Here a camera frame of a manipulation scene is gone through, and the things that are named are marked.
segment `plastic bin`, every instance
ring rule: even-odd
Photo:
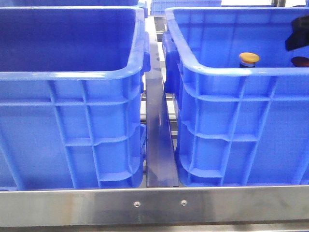
[[[309,182],[309,69],[285,40],[302,8],[167,9],[166,85],[176,93],[176,149],[187,186]],[[239,54],[255,52],[256,68]]]
[[[0,189],[139,186],[143,10],[0,8],[0,31]]]
[[[1,6],[137,6],[148,17],[146,0],[1,0]]]
[[[221,0],[152,0],[150,14],[164,15],[169,7],[221,6]]]

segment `stainless steel frame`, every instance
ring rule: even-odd
[[[178,178],[154,18],[147,24],[148,188],[0,192],[0,231],[309,231],[309,186],[171,188]]]

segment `screw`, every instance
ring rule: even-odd
[[[186,206],[186,205],[188,204],[188,201],[182,200],[182,201],[180,202],[180,204],[181,204],[182,206]]]
[[[138,207],[140,207],[141,203],[140,202],[134,202],[133,205],[134,205],[134,207],[138,208]]]

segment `crate rim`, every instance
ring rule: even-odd
[[[181,57],[184,67],[187,69],[201,74],[201,75],[216,75],[216,76],[295,76],[295,75],[308,75],[307,69],[301,68],[212,68],[202,65],[197,60],[196,56],[191,51],[187,41],[185,40],[174,16],[174,10],[199,10],[199,11],[303,11],[307,10],[305,7],[293,8],[278,8],[278,7],[171,7],[165,10],[168,29],[176,44],[177,50]]]
[[[112,71],[65,71],[65,72],[0,72],[0,81],[7,80],[115,80],[133,75],[143,67],[145,19],[144,10],[135,6],[21,6],[0,7],[2,10],[132,10],[135,11],[135,26],[127,65]]]

